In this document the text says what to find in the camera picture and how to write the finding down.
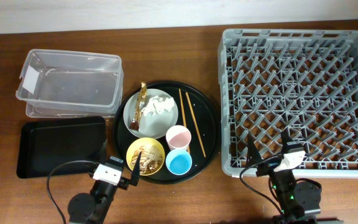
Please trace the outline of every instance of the round tray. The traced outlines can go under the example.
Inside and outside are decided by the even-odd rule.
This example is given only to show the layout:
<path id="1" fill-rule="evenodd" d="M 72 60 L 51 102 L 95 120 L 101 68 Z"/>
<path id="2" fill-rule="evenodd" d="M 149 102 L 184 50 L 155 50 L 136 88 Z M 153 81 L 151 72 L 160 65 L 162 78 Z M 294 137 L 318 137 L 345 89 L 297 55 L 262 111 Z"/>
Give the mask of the round tray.
<path id="1" fill-rule="evenodd" d="M 208 164 L 212 161 L 214 155 L 218 151 L 218 147 L 220 146 L 221 140 L 221 128 L 218 116 L 216 115 L 216 110 L 211 104 L 211 102 L 208 100 L 208 98 L 204 94 L 202 94 L 202 92 L 184 83 L 156 82 L 148 84 L 147 88 L 156 88 L 165 91 L 173 97 L 175 103 L 178 105 L 179 110 L 177 124 L 183 125 L 179 97 L 179 89 L 181 89 L 187 128 L 191 132 L 190 155 L 193 160 L 193 163 L 189 172 L 183 175 L 172 174 L 171 172 L 169 172 L 166 165 L 164 164 L 163 167 L 157 173 L 150 176 L 141 176 L 140 178 L 146 180 L 147 182 L 152 182 L 156 184 L 175 184 L 188 180 L 199 174 L 203 169 L 205 169 L 205 167 L 208 166 Z M 196 128 L 193 122 L 193 118 L 191 117 L 189 104 L 185 95 L 186 92 L 188 92 L 191 104 L 193 105 L 193 111 L 196 117 L 198 130 L 200 131 L 200 136 L 203 141 L 206 157 L 204 157 L 203 155 L 203 151 L 201 149 L 201 145 L 197 137 Z M 126 158 L 127 149 L 132 144 L 132 142 L 138 139 L 136 136 L 134 136 L 128 131 L 122 118 L 122 112 L 124 111 L 125 104 L 133 94 L 131 94 L 118 108 L 112 131 L 114 148 L 118 152 L 119 156 L 124 160 Z M 165 136 L 157 140 L 162 144 L 165 150 L 165 154 L 167 155 L 170 150 L 168 147 L 167 140 L 165 140 Z"/>

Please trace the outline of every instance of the chopstick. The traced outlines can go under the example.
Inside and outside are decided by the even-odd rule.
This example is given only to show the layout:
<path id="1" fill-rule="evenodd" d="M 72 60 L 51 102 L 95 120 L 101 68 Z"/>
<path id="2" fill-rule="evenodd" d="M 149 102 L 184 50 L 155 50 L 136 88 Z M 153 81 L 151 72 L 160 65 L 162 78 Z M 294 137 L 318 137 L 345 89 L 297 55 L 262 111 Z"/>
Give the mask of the chopstick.
<path id="1" fill-rule="evenodd" d="M 185 109 L 183 107 L 183 100 L 181 98 L 181 89 L 179 89 L 179 96 L 180 96 L 180 106 L 181 106 L 181 117 L 183 118 L 184 127 L 187 128 L 186 117 L 185 117 Z M 187 147 L 187 152 L 190 153 L 190 146 Z"/>
<path id="2" fill-rule="evenodd" d="M 197 126 L 196 117 L 194 116 L 193 107 L 192 107 L 192 105 L 191 105 L 191 101 L 190 101 L 190 98 L 189 98 L 189 94 L 188 94 L 187 92 L 186 92 L 186 97 L 187 97 L 187 102 L 189 103 L 190 112 L 191 112 L 191 116 L 193 117 L 194 125 L 196 126 L 196 131 L 197 131 L 197 135 L 198 135 L 198 140 L 200 141 L 201 149 L 203 150 L 204 157 L 206 157 L 206 156 L 205 156 L 205 151 L 204 151 L 204 146 L 203 146 L 203 141 L 201 140 L 200 132 L 198 131 L 198 126 Z"/>

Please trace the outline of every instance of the brown table surface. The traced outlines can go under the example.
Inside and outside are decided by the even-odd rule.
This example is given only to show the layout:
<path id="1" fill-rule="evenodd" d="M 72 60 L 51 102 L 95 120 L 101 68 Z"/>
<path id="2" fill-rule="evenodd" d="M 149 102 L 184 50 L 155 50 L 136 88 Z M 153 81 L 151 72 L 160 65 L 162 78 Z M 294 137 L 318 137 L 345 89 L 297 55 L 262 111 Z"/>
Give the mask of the brown table surface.
<path id="1" fill-rule="evenodd" d="M 15 97 L 24 59 L 31 49 L 58 49 L 119 55 L 124 69 L 124 97 L 139 81 L 176 80 L 201 90 L 219 108 L 217 49 L 227 28 L 358 30 L 358 20 L 247 24 L 163 29 L 97 30 L 0 35 L 0 223 L 61 223 L 47 196 L 46 178 L 16 176 L 21 127 L 34 119 L 25 102 Z M 108 121 L 108 153 L 113 120 Z M 266 178 L 248 178 L 251 186 L 270 195 Z M 358 179 L 317 179 L 323 185 L 320 218 L 358 223 Z M 54 177 L 51 190 L 68 218 L 67 204 L 89 192 L 86 174 Z M 105 223 L 251 222 L 277 215 L 266 199 L 223 173 L 221 155 L 195 178 L 175 185 L 141 180 L 118 190 Z"/>

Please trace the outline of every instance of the gray plastic crate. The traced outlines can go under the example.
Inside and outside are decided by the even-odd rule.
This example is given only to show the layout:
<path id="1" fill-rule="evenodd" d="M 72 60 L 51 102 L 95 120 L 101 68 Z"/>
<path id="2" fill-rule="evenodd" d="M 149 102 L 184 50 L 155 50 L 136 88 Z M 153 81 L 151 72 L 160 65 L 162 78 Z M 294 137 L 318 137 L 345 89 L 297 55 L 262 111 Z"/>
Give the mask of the gray plastic crate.
<path id="1" fill-rule="evenodd" d="M 306 149 L 297 177 L 358 178 L 358 31 L 228 29 L 218 68 L 227 175 L 245 167 L 247 135 L 268 157 L 288 127 Z"/>

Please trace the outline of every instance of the cup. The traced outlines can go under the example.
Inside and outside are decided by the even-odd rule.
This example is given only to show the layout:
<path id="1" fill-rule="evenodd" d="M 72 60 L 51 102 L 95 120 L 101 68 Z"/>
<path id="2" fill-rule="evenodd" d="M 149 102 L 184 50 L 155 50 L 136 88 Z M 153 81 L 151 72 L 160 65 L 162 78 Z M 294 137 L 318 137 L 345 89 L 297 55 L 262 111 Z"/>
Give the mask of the cup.
<path id="1" fill-rule="evenodd" d="M 175 125 L 168 129 L 165 139 L 167 140 L 170 150 L 187 150 L 191 141 L 191 133 L 186 127 L 182 125 Z"/>
<path id="2" fill-rule="evenodd" d="M 186 150 L 174 149 L 165 159 L 168 170 L 175 175 L 186 174 L 191 168 L 191 156 Z"/>

